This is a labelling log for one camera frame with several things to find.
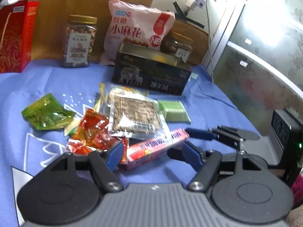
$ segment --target gold ribbon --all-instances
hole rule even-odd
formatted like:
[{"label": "gold ribbon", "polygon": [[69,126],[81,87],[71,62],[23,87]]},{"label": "gold ribbon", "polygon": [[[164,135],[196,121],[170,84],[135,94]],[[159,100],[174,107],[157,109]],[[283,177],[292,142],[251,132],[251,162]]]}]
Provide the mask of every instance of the gold ribbon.
[{"label": "gold ribbon", "polygon": [[4,28],[3,28],[3,32],[2,32],[2,37],[1,37],[1,42],[0,42],[0,50],[2,48],[2,43],[3,43],[3,39],[4,39],[4,34],[5,34],[5,31],[6,31],[6,27],[7,27],[7,24],[9,23],[9,18],[10,16],[12,15],[12,12],[10,12],[6,18],[6,22],[5,22],[5,25],[4,25]]}]

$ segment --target glass jar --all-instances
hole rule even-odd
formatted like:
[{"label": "glass jar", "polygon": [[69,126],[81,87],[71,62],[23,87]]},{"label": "glass jar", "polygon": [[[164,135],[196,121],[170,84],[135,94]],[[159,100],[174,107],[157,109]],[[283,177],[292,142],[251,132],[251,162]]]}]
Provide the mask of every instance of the glass jar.
[{"label": "glass jar", "polygon": [[63,67],[87,67],[97,32],[97,18],[69,15],[63,43]]},{"label": "glass jar", "polygon": [[161,43],[161,52],[180,58],[185,63],[192,52],[192,39],[171,31]]}]

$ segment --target cookie packet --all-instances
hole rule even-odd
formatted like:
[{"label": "cookie packet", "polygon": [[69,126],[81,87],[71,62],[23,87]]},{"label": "cookie packet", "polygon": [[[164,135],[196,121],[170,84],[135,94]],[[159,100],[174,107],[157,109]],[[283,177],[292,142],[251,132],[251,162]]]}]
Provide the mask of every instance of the cookie packet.
[{"label": "cookie packet", "polygon": [[106,91],[110,135],[147,140],[170,134],[158,101],[148,92],[112,84]]}]

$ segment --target pink snack bag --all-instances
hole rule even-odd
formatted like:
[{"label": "pink snack bag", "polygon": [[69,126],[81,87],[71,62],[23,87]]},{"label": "pink snack bag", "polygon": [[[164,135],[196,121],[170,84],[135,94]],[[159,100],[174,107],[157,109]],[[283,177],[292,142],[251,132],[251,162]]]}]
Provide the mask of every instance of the pink snack bag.
[{"label": "pink snack bag", "polygon": [[121,42],[138,44],[160,50],[160,44],[175,21],[173,12],[109,0],[112,20],[109,24],[104,50],[110,60],[116,59]]}]

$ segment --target gold jar lid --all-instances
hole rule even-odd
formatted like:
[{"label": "gold jar lid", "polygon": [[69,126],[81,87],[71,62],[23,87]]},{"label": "gold jar lid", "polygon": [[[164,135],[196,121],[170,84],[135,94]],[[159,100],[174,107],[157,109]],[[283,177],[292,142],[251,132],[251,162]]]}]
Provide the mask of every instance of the gold jar lid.
[{"label": "gold jar lid", "polygon": [[73,23],[96,25],[96,23],[98,21],[98,18],[97,17],[91,17],[91,16],[70,14],[68,20],[69,20],[69,22],[73,22]]},{"label": "gold jar lid", "polygon": [[193,42],[193,40],[190,39],[189,37],[183,36],[183,35],[181,35],[181,34],[179,34],[179,33],[174,32],[174,31],[171,31],[171,32],[169,33],[169,35],[170,35],[171,37],[173,37],[173,38],[175,38],[175,39],[177,39],[177,40],[179,40],[179,41],[185,43],[185,44],[191,45],[192,42]]}]

